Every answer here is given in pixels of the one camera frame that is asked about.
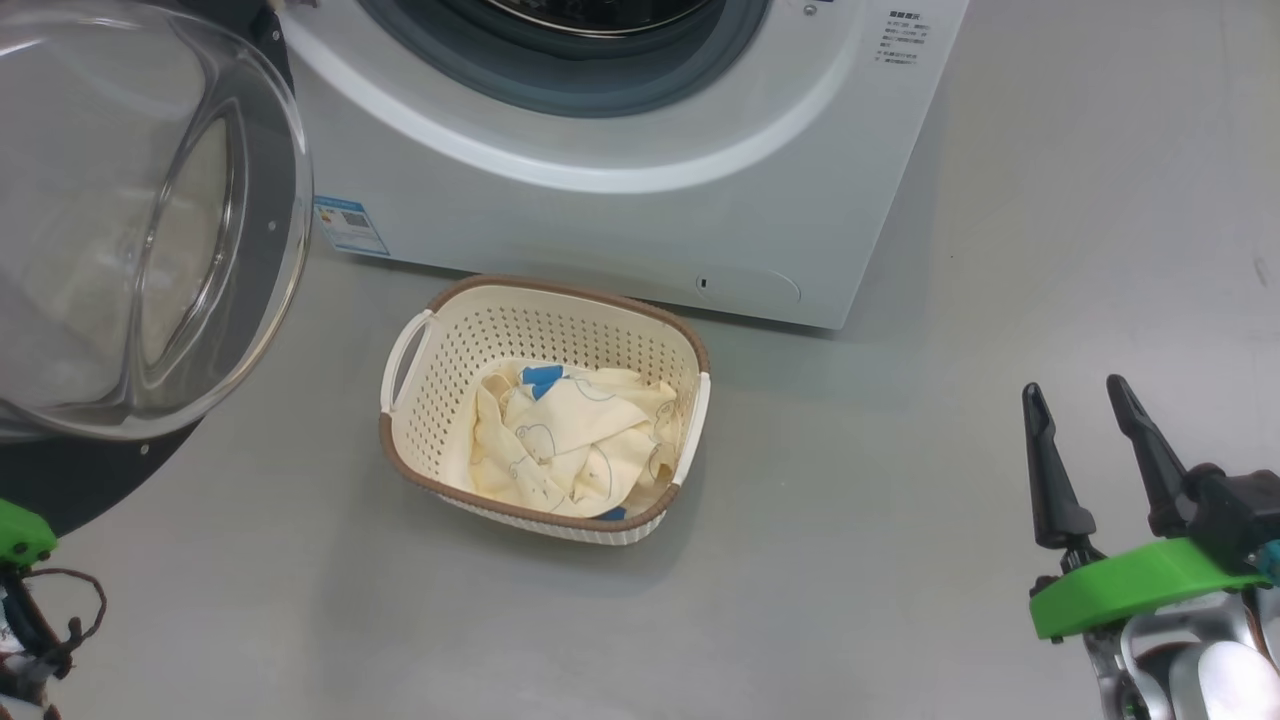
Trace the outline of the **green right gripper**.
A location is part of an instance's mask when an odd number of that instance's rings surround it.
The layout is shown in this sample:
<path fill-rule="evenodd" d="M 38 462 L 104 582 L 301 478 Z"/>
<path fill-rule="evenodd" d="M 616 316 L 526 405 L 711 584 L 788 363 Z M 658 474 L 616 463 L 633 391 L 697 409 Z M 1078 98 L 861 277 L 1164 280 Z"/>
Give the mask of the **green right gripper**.
<path fill-rule="evenodd" d="M 1133 447 L 1151 532 L 1184 537 L 1188 520 L 1179 498 L 1187 469 L 1129 382 L 1111 374 L 1105 384 L 1117 427 Z M 1052 413 L 1036 382 L 1021 391 L 1021 411 L 1033 536 L 1042 548 L 1066 550 L 1061 574 L 1042 577 L 1030 593 L 1030 620 L 1039 639 L 1079 635 L 1185 600 L 1274 583 L 1251 568 L 1220 568 L 1188 538 L 1160 539 L 1115 556 L 1089 547 L 1094 518 L 1078 501 L 1056 445 Z"/>

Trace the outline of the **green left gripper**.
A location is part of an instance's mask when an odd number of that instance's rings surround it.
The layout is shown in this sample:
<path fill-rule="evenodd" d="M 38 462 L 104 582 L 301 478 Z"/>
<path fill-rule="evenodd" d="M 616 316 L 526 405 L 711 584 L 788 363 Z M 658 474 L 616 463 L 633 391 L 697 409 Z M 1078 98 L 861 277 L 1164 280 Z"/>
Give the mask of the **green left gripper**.
<path fill-rule="evenodd" d="M 50 559 L 58 537 L 38 514 L 1 500 L 1 565 L 31 568 Z"/>

